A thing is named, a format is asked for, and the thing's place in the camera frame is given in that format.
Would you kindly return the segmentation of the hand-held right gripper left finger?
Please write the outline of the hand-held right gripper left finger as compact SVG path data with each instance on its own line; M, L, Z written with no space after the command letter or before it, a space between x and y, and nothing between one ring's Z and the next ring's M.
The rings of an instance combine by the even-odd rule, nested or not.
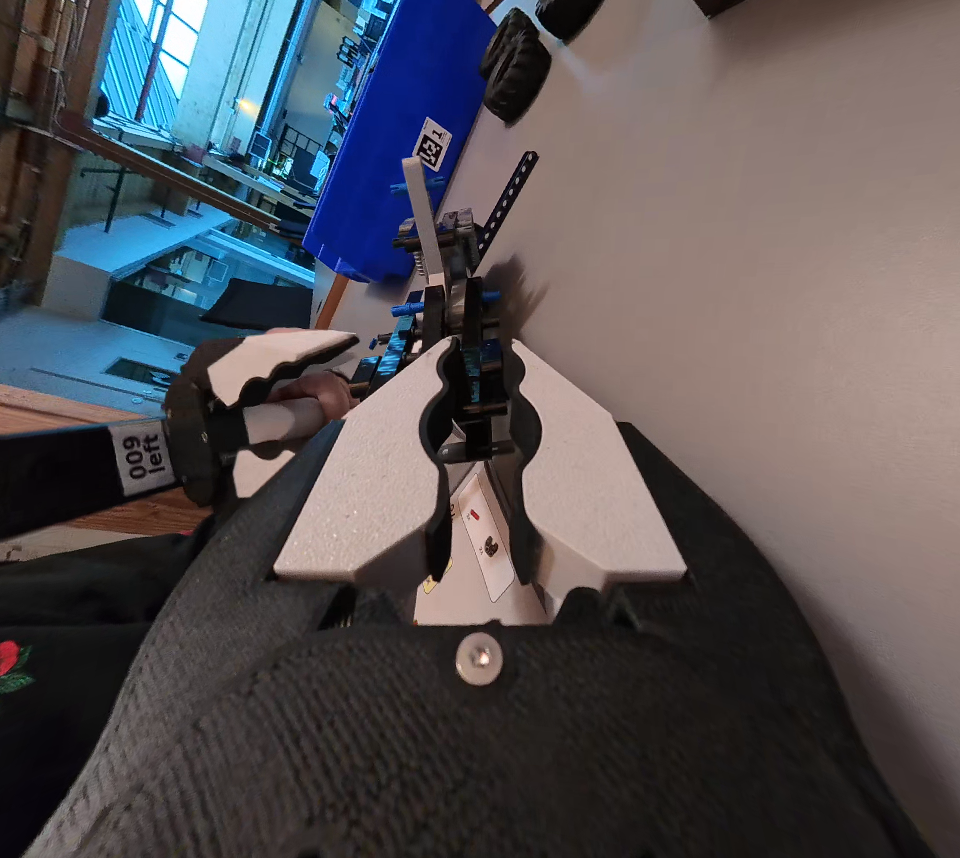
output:
M273 570L284 580L439 581L450 561L450 479L461 346L445 337L354 409Z

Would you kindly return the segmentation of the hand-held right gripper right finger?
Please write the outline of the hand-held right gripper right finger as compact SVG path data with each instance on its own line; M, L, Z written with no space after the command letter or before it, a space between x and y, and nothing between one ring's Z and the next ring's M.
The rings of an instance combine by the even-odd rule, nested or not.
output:
M517 339L503 381L516 456L510 555L522 584L681 580L687 565L606 408Z

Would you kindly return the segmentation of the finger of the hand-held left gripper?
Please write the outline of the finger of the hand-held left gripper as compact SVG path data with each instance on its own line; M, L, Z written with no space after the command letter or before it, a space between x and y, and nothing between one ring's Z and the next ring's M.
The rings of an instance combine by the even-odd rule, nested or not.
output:
M224 408L265 404L274 387L326 365L358 345L354 333L294 329L244 337L206 369L213 398Z
M294 459L305 444L304 438L294 438L241 448L232 468L235 494L255 495Z

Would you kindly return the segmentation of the black grey toy brick model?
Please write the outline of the black grey toy brick model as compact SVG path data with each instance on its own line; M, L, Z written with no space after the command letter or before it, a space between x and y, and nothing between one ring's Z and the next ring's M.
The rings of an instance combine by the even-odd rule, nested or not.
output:
M509 441L496 441L493 420L507 415L503 352L499 341L501 293L488 289L479 273L476 232L470 209L435 216L430 192L441 184L427 178L414 158L402 163L404 182L391 192L406 194L412 216L398 228L392 246L413 257L425 288L391 308L392 331L369 346L383 346L378 357L360 360L350 380L351 393L364 399L414 364L443 338L459 342L462 377L456 386L451 440L439 450L448 465L471 464L508 454Z

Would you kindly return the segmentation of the person's left hand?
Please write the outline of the person's left hand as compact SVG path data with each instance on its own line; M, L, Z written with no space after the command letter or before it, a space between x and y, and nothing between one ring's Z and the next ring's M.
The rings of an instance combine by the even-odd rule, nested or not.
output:
M276 386L267 398L268 404L314 399L321 412L320 427L333 420L344 419L357 407L349 382L335 371L322 370L301 374L298 378Z

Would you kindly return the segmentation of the white instruction booklet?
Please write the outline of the white instruction booklet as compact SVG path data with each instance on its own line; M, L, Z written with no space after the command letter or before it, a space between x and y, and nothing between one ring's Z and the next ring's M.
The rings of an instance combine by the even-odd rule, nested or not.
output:
M517 578L509 528L486 463L475 463L450 499L451 552L440 580L417 588L414 624L422 626L545 625L531 584Z

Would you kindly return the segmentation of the black embroidered clothing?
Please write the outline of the black embroidered clothing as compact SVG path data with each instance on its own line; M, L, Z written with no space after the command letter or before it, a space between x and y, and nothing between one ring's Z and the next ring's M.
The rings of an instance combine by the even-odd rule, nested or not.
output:
M2 564L2 856L25 852L77 779L208 540L201 526Z

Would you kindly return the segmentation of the blue plastic bin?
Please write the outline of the blue plastic bin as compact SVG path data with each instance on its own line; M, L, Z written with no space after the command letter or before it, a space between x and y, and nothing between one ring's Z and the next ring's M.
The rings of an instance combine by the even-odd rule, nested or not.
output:
M323 182L303 247L359 283L408 278L413 258L393 247L412 217L402 160L419 156L446 183L474 126L486 81L478 69L495 34L476 0L397 0Z

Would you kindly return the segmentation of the black perforated toy beam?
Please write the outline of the black perforated toy beam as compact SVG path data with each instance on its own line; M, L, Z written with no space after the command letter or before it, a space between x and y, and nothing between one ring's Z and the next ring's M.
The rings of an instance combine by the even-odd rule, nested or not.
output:
M499 195L497 203L492 208L487 221L482 227L478 227L476 238L477 252L480 260L485 257L492 243L496 240L500 228L519 199L524 185L531 177L538 162L539 155L536 151L531 149L524 152L510 176L506 187Z

